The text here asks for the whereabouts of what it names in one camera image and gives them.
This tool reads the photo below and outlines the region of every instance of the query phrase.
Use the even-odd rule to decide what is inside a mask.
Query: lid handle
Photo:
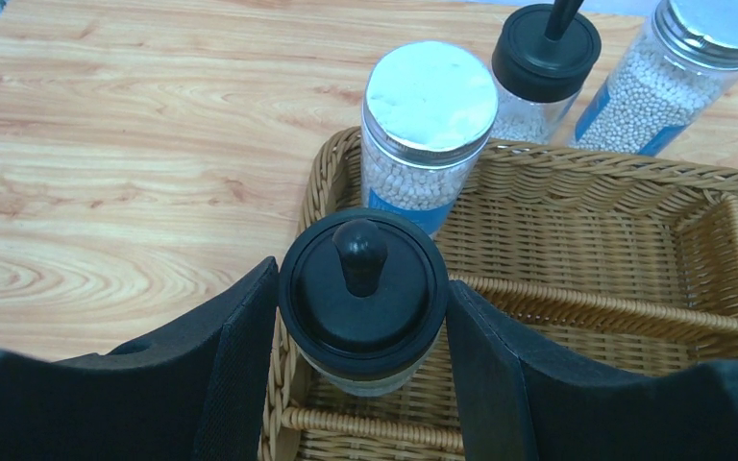
[[[545,37],[552,41],[560,40],[583,2],[584,0],[555,0],[545,29]]]
[[[332,243],[338,250],[349,292],[360,298],[375,293],[388,256],[378,226],[368,219],[346,222],[335,231]]]

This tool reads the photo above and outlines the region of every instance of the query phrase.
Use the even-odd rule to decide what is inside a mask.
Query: lid
[[[497,105],[496,86],[482,61],[450,43],[420,41],[375,65],[363,123],[394,157],[453,164],[487,142]]]
[[[565,2],[530,5],[507,18],[491,59],[494,76],[514,95],[534,103],[555,103],[578,93],[601,53],[595,26]],[[567,14],[566,30],[551,21]]]
[[[652,30],[673,53],[720,70],[738,70],[738,1],[663,0]]]
[[[406,219],[368,208],[305,230],[280,273],[290,335],[323,370],[352,380],[399,373],[442,326],[448,272],[429,237]]]

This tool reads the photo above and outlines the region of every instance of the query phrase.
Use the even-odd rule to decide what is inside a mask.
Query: jar label
[[[609,90],[606,88],[606,82],[601,85],[598,93],[596,93],[590,105],[581,114],[581,117],[576,122],[576,141],[581,141],[581,137],[590,128],[590,125],[596,120],[603,108],[609,104]]]
[[[683,133],[688,125],[664,127],[663,130],[657,132],[657,134],[650,139],[644,147],[638,151],[638,155],[654,157],[663,150],[664,147],[668,146],[670,142],[674,141],[676,137]]]
[[[432,209],[404,209],[388,203],[386,200],[378,196],[375,189],[370,188],[368,206],[370,208],[382,209],[384,211],[390,211],[403,216],[407,220],[416,224],[428,235],[433,236],[440,229],[440,226],[443,225],[446,218],[448,218],[448,213],[454,206],[454,202],[455,201],[452,200],[444,206]]]

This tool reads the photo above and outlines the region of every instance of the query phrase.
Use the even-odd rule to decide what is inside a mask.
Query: basket
[[[360,136],[315,159],[299,231],[360,203]],[[436,238],[451,276],[557,343],[663,376],[738,358],[738,170],[491,142]],[[412,381],[344,394],[273,339],[259,459],[461,460],[446,338]]]

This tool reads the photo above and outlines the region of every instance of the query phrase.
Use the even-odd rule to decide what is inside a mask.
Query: wooden table
[[[0,19],[0,347],[106,352],[295,233],[310,161],[372,65],[419,39],[487,60],[513,9],[359,0],[15,0]],[[640,18],[589,15],[601,60]],[[738,85],[666,151],[738,166]]]

